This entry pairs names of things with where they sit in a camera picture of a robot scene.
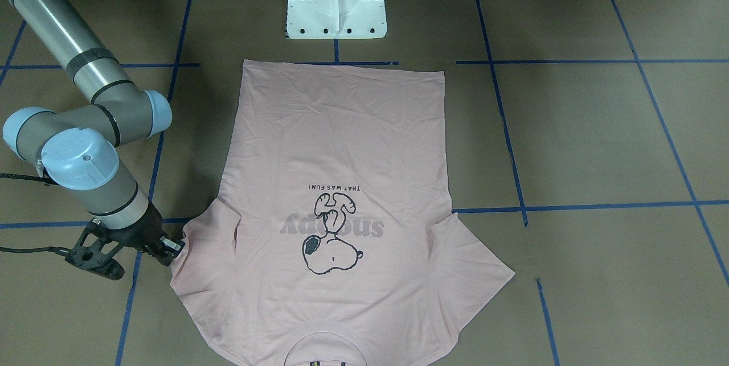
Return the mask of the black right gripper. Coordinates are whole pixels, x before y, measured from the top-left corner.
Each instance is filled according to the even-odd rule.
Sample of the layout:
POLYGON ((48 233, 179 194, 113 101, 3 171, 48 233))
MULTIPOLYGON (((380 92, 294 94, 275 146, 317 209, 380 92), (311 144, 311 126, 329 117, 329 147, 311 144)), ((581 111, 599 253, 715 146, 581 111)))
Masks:
POLYGON ((148 202, 144 214, 135 223, 121 229, 112 229, 112 239, 138 251, 148 253, 161 264, 171 264, 179 256, 184 241, 170 239, 162 229, 161 213, 148 202))

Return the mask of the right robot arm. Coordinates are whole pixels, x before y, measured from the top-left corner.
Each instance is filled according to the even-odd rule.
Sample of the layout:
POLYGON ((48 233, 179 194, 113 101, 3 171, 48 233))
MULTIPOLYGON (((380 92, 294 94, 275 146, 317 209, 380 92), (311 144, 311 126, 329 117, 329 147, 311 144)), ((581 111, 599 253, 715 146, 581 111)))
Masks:
POLYGON ((171 265, 184 241, 166 233, 148 192, 120 158, 120 146, 159 135, 171 126, 171 105, 141 89, 70 0, 7 0, 36 34, 80 98, 63 109, 28 106, 3 123, 6 145, 42 178, 62 187, 89 214, 90 246, 67 254, 80 268, 113 260, 114 242, 171 265))

